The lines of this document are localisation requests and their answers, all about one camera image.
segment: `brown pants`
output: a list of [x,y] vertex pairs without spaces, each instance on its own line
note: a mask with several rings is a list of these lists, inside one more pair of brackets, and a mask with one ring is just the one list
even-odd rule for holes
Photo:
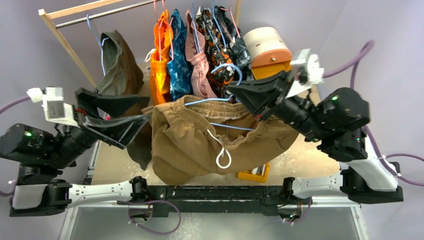
[[[104,78],[98,83],[99,94],[112,96],[141,95],[144,84],[143,72],[136,63],[133,53],[121,34],[114,30],[101,34],[103,41],[103,65],[106,71]],[[121,117],[141,115],[147,105],[134,104]],[[145,170],[152,159],[152,128],[146,124],[137,134],[133,142],[126,148],[133,161]]]
[[[153,171],[168,185],[182,185],[194,176],[209,173],[224,175],[254,169],[286,151],[298,136],[297,131],[276,117],[257,122],[241,103],[209,101],[184,105],[198,100],[201,98],[186,95],[153,109]],[[210,122],[254,130],[216,127]],[[216,164],[222,147],[232,158],[226,169]],[[227,165],[228,156],[225,154],[219,162]]]

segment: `dark patterned garment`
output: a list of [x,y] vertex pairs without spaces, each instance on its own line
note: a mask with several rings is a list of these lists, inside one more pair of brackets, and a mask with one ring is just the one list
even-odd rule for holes
[[212,13],[203,7],[199,8],[196,15],[198,31],[204,35],[206,46],[204,52],[209,63],[209,72],[206,75],[213,92],[218,98],[226,98],[225,86],[231,83],[234,78],[232,67],[223,67],[211,73],[221,64],[232,64],[229,49],[225,48],[220,31],[214,24]]
[[[226,16],[226,11],[222,10],[222,6],[215,6],[215,14],[220,24],[222,34],[224,35],[227,46],[230,49],[230,57],[234,65],[240,68],[243,73],[242,79],[244,81],[255,80],[252,73],[252,64],[251,64],[251,54],[249,53],[248,48],[246,47],[245,41],[242,37],[237,35],[236,26],[233,21]],[[242,36],[242,31],[238,28],[240,36]],[[234,78],[239,79],[239,74],[234,73]]]
[[167,70],[170,76],[170,97],[172,101],[176,101],[184,95],[193,94],[193,69],[192,65],[186,61],[187,28],[177,9],[173,11],[172,17],[173,59],[167,63]]

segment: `metal rod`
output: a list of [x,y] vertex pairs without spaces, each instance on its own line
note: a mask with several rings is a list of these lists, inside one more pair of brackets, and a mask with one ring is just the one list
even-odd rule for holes
[[[120,13],[120,12],[129,10],[129,9],[135,9],[137,7],[152,4],[155,1],[158,2],[160,0],[148,0],[148,1],[136,3],[136,4],[133,4],[133,5],[120,7],[120,8],[114,9],[114,10],[105,11],[105,12],[102,12],[102,13],[98,13],[98,14],[88,16],[88,19],[90,19],[90,20],[98,19],[98,18],[101,18],[101,17],[104,17],[104,16],[109,16],[109,15],[112,15],[112,14]],[[64,22],[64,23],[61,23],[61,24],[57,24],[56,29],[61,29],[61,28],[67,27],[67,26],[75,25],[75,24],[85,23],[86,21],[87,21],[87,18],[83,17],[83,18],[80,18],[80,19]]]

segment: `clothing rack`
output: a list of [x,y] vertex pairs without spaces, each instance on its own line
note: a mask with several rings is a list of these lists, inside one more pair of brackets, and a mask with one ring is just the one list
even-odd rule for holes
[[[96,9],[96,8],[99,8],[99,7],[107,6],[107,5],[122,2],[122,1],[124,1],[124,0],[99,0],[99,1],[94,1],[94,2],[87,3],[87,4],[74,6],[74,7],[70,7],[70,8],[67,8],[67,9],[51,12],[51,13],[47,13],[44,9],[38,10],[38,14],[41,17],[41,19],[44,21],[44,23],[47,25],[47,27],[50,29],[50,31],[53,33],[53,35],[57,38],[57,40],[60,42],[62,47],[66,50],[66,52],[69,54],[69,56],[73,59],[75,64],[79,67],[79,69],[82,71],[82,73],[85,75],[85,77],[88,79],[88,81],[91,83],[91,85],[93,87],[97,86],[93,75],[89,72],[89,70],[83,64],[81,59],[78,57],[78,55],[72,49],[69,42],[63,36],[63,34],[59,31],[59,29],[61,29],[61,28],[65,28],[65,27],[72,26],[72,25],[79,24],[79,23],[84,23],[84,22],[87,21],[87,18],[86,17],[79,18],[79,19],[75,19],[75,20],[60,23],[60,24],[55,24],[53,22],[53,19],[58,19],[58,18],[62,18],[62,17],[65,17],[65,16],[72,15],[72,14],[81,13],[81,12],[84,12],[84,11],[89,11],[89,10],[92,10],[92,9]],[[120,12],[123,12],[123,11],[126,11],[126,10],[134,9],[134,8],[141,7],[141,6],[146,6],[146,5],[152,4],[155,1],[160,2],[161,0],[147,0],[147,1],[140,2],[140,3],[136,3],[136,4],[116,8],[116,9],[113,9],[113,10],[105,11],[105,12],[102,12],[102,13],[99,13],[99,14],[91,15],[88,18],[90,20],[102,18],[102,17],[109,16],[109,15],[112,15],[112,14],[120,13]],[[235,10],[234,10],[234,20],[237,24],[239,23],[241,6],[242,6],[242,0],[236,0],[235,1]],[[148,107],[144,108],[142,111],[143,111],[144,114],[148,114],[148,112],[152,108],[153,108],[152,106],[148,106]]]

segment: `wooden frame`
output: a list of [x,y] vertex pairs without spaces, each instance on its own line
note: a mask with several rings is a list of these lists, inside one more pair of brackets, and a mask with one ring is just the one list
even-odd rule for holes
[[[38,10],[38,14],[41,17],[41,19],[44,21],[44,23],[47,25],[48,29],[53,33],[53,35],[57,38],[59,43],[62,45],[62,47],[66,50],[66,52],[69,54],[69,56],[72,58],[72,60],[75,62],[75,64],[78,66],[78,68],[82,71],[82,73],[85,75],[85,77],[88,79],[88,81],[91,83],[93,87],[96,87],[96,81],[94,80],[94,77],[91,75],[89,70],[86,68],[86,66],[83,64],[81,59],[78,57],[78,55],[75,53],[75,51],[72,49],[69,42],[66,40],[66,38],[62,35],[62,33],[56,28],[56,25],[53,22],[53,19],[58,19],[61,17],[69,16],[76,13],[81,13],[84,11],[88,11],[91,9],[96,9],[99,7],[107,6],[110,4],[122,2],[124,0],[98,0],[94,2],[90,2],[87,4],[79,5],[70,7],[67,9],[47,13],[44,9]],[[235,22],[239,23],[239,17],[240,17],[240,10],[241,10],[242,0],[236,0],[235,1],[235,11],[234,11],[234,18]],[[144,109],[142,109],[142,112],[144,114],[149,114],[151,110],[153,109],[153,106],[148,106]]]

